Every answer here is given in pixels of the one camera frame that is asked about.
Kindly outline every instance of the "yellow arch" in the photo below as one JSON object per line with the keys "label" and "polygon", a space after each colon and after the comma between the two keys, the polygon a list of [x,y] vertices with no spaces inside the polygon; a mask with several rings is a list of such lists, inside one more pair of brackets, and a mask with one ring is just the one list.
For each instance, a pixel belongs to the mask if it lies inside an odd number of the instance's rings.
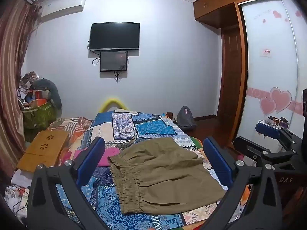
{"label": "yellow arch", "polygon": [[123,110],[128,110],[128,108],[117,98],[109,98],[107,99],[103,105],[100,107],[98,113],[103,113],[105,112],[105,109],[112,103],[115,103],[119,106],[120,109],[123,109]]}

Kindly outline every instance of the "wooden floor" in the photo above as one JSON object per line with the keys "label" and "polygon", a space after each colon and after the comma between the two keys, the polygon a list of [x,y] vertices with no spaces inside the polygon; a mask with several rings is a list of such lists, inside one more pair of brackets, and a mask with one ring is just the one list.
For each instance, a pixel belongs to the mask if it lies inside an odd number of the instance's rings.
{"label": "wooden floor", "polygon": [[196,129],[192,131],[185,132],[187,135],[199,139],[201,142],[209,136],[214,137],[217,143],[222,147],[226,148],[228,152],[237,160],[237,153],[234,149],[226,147],[228,134],[223,130],[223,127],[220,125],[219,121],[216,118],[209,118],[205,120],[197,121]]}

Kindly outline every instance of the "baseboard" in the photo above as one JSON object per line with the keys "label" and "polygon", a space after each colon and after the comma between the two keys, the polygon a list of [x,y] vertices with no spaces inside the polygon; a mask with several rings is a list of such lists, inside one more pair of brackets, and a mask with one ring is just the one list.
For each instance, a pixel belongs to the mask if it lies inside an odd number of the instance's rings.
{"label": "baseboard", "polygon": [[208,116],[202,116],[202,117],[195,117],[194,120],[195,121],[200,121],[200,120],[205,120],[205,119],[209,119],[209,118],[216,118],[216,115],[208,115]]}

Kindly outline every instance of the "tv screen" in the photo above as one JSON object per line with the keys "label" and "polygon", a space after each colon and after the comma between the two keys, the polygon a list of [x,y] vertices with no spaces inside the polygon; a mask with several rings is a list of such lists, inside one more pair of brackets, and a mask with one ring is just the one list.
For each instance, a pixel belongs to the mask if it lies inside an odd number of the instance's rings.
{"label": "tv screen", "polygon": [[90,34],[89,50],[139,49],[139,41],[139,23],[93,23]]}
{"label": "tv screen", "polygon": [[126,71],[128,55],[127,51],[108,51],[100,53],[100,72]]}

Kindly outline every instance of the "pink cloth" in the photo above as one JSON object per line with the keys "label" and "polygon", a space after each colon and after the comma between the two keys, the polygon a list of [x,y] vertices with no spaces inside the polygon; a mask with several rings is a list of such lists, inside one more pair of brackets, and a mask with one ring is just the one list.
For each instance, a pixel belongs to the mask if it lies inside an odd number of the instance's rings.
{"label": "pink cloth", "polygon": [[[75,159],[79,155],[79,153],[81,151],[84,151],[84,150],[76,150],[75,153],[74,153],[73,159]],[[118,154],[119,154],[119,148],[111,147],[111,148],[106,149],[104,151],[104,154],[101,157],[99,163],[97,164],[97,167],[109,166],[108,156],[115,156],[115,155],[118,155]]]}

